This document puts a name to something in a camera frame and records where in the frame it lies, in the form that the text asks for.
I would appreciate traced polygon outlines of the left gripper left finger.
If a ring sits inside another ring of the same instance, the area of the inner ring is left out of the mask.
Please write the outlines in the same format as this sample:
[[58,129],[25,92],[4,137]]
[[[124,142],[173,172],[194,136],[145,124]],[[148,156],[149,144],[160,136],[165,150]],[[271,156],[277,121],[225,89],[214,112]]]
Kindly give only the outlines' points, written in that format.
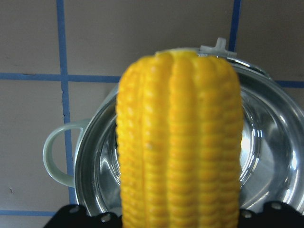
[[61,207],[46,223],[46,228],[122,228],[122,217],[112,212],[89,216],[78,204]]

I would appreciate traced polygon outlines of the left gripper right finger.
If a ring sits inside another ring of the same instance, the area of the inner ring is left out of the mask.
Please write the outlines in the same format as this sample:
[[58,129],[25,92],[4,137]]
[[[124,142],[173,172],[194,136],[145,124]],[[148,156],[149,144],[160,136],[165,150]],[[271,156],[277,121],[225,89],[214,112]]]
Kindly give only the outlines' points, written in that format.
[[269,201],[263,205],[262,211],[259,213],[241,209],[238,227],[304,228],[304,215],[286,203]]

